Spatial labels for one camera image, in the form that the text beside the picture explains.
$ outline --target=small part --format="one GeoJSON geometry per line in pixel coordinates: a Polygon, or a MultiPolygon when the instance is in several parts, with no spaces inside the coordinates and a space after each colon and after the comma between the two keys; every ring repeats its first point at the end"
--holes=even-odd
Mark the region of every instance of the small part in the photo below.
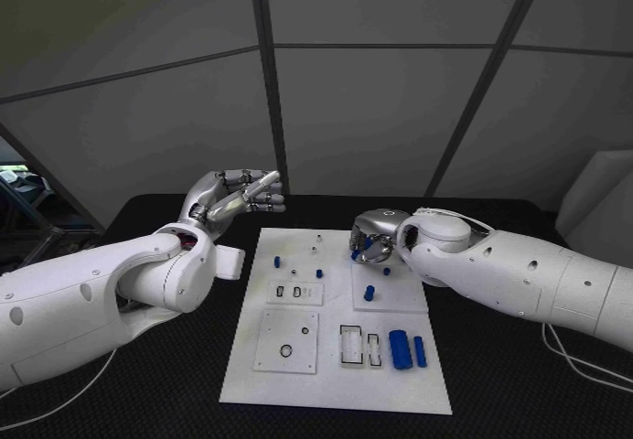
{"type": "Polygon", "coordinates": [[[281,356],[286,359],[292,355],[292,347],[289,345],[282,345],[279,349],[281,356]]]}
{"type": "Polygon", "coordinates": [[[393,367],[397,370],[412,368],[412,358],[406,332],[400,329],[389,332],[389,347],[392,348],[393,367]]]}
{"type": "Polygon", "coordinates": [[[379,369],[382,367],[382,361],[379,359],[377,334],[366,335],[366,350],[369,351],[369,367],[379,369]]]}
{"type": "Polygon", "coordinates": [[[412,343],[415,345],[415,358],[418,360],[418,367],[425,368],[425,354],[423,354],[423,343],[421,337],[412,338],[412,343]]]}
{"type": "Polygon", "coordinates": [[[340,326],[340,366],[343,368],[363,366],[363,331],[359,326],[340,326]]]}
{"type": "Polygon", "coordinates": [[[373,300],[373,292],[376,291],[376,288],[373,287],[373,285],[367,285],[366,286],[366,290],[364,290],[364,300],[367,302],[370,302],[373,300]]]}

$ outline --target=robotic hand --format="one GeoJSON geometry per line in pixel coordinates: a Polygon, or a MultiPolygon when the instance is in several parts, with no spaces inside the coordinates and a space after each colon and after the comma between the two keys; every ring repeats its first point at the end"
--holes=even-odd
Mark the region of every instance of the robotic hand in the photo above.
{"type": "Polygon", "coordinates": [[[633,270],[536,238],[490,228],[481,233],[458,217],[438,209],[412,216],[364,212],[350,233],[351,258],[383,262],[395,250],[426,284],[633,351],[633,270]]]}
{"type": "Polygon", "coordinates": [[[285,210],[278,178],[276,171],[207,173],[177,222],[149,236],[2,274],[0,391],[77,368],[190,313],[214,277],[239,279],[243,251],[213,242],[237,214],[285,210]]]}

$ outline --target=black tabletop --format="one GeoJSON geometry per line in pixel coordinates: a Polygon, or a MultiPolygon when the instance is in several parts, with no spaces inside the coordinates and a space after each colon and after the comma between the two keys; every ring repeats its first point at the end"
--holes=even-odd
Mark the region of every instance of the black tabletop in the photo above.
{"type": "MultiPolygon", "coordinates": [[[[112,243],[177,218],[180,195],[132,198],[103,235],[112,243]]],[[[15,437],[631,437],[633,395],[582,379],[540,341],[540,326],[425,287],[452,416],[219,404],[240,303],[262,227],[348,230],[369,209],[457,210],[495,229],[563,245],[537,207],[520,200],[295,196],[282,214],[240,215],[217,243],[246,251],[240,280],[216,280],[198,309],[115,353],[93,387],[15,437]]],[[[630,354],[560,330],[569,353],[633,375],[630,354]]],[[[98,359],[15,391],[0,423],[50,410],[100,369],[98,359]]]]}

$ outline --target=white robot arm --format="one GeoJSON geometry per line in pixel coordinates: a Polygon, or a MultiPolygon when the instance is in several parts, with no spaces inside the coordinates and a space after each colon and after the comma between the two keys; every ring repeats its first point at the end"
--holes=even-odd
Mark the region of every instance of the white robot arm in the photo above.
{"type": "Polygon", "coordinates": [[[214,277],[239,279],[243,251],[213,241],[239,213],[285,210],[272,193],[278,177],[276,171],[206,174],[177,222],[149,236],[0,277],[0,391],[77,368],[190,313],[214,277]],[[128,299],[122,308],[115,294],[128,299]]]}
{"type": "Polygon", "coordinates": [[[454,212],[376,209],[354,221],[357,262],[396,252],[426,284],[510,316],[568,327],[633,351],[633,270],[507,231],[474,233],[454,212]]]}

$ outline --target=cable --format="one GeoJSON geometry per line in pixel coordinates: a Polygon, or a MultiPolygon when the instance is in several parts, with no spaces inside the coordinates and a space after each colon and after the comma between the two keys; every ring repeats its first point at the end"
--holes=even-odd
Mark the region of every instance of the cable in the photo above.
{"type": "Polygon", "coordinates": [[[5,393],[2,393],[2,394],[0,395],[0,400],[1,400],[5,396],[8,396],[15,390],[17,390],[17,388],[15,388],[15,389],[11,389],[11,390],[7,391],[5,393]]]}
{"type": "Polygon", "coordinates": [[[92,379],[92,381],[87,382],[87,384],[85,385],[85,387],[82,388],[79,393],[56,409],[53,409],[47,413],[44,413],[40,416],[37,416],[37,418],[28,419],[27,421],[21,421],[20,423],[12,423],[11,425],[5,425],[4,427],[0,427],[0,432],[4,432],[5,430],[10,430],[11,428],[21,427],[23,425],[27,425],[28,423],[33,423],[34,421],[40,421],[43,418],[48,417],[51,414],[59,412],[82,396],[83,392],[89,389],[89,387],[92,386],[95,381],[99,379],[99,376],[100,376],[102,372],[105,371],[105,369],[109,366],[109,363],[112,361],[112,357],[113,356],[115,356],[115,350],[112,351],[112,354],[109,354],[109,358],[105,361],[105,364],[102,365],[99,373],[96,374],[96,376],[92,379]]]}
{"type": "Polygon", "coordinates": [[[474,224],[480,225],[487,231],[494,231],[494,229],[480,220],[472,219],[471,217],[467,217],[465,215],[461,215],[457,212],[452,212],[451,210],[444,210],[444,209],[433,209],[433,208],[418,208],[415,210],[413,215],[421,215],[425,212],[436,212],[436,213],[442,213],[444,215],[449,215],[451,217],[458,217],[464,220],[471,221],[474,224]]]}
{"type": "Polygon", "coordinates": [[[576,372],[576,374],[583,377],[586,380],[591,380],[594,382],[598,382],[599,384],[604,384],[605,386],[614,387],[615,389],[619,389],[621,391],[627,391],[628,393],[633,393],[633,389],[619,386],[617,384],[612,384],[608,381],[599,380],[598,378],[594,378],[592,376],[586,375],[583,372],[581,372],[576,368],[576,366],[573,365],[572,361],[576,361],[579,364],[583,364],[585,366],[588,366],[589,368],[599,370],[601,372],[607,373],[608,375],[611,375],[614,378],[633,383],[633,380],[627,377],[624,377],[622,375],[617,374],[615,372],[612,372],[611,370],[602,369],[598,366],[595,366],[595,364],[589,363],[588,361],[583,361],[582,359],[576,359],[575,357],[570,357],[569,354],[566,354],[566,350],[563,349],[563,343],[560,342],[560,339],[557,338],[557,334],[556,331],[553,329],[553,326],[549,323],[543,323],[542,325],[542,331],[540,331],[540,335],[543,338],[543,343],[547,346],[547,349],[555,352],[557,355],[560,355],[563,357],[563,359],[566,360],[566,363],[570,367],[570,369],[576,372]],[[553,336],[555,340],[556,340],[556,344],[557,347],[560,348],[560,351],[557,351],[550,344],[547,343],[547,338],[546,338],[546,334],[545,334],[545,326],[547,326],[549,331],[550,331],[550,335],[553,336]]]}

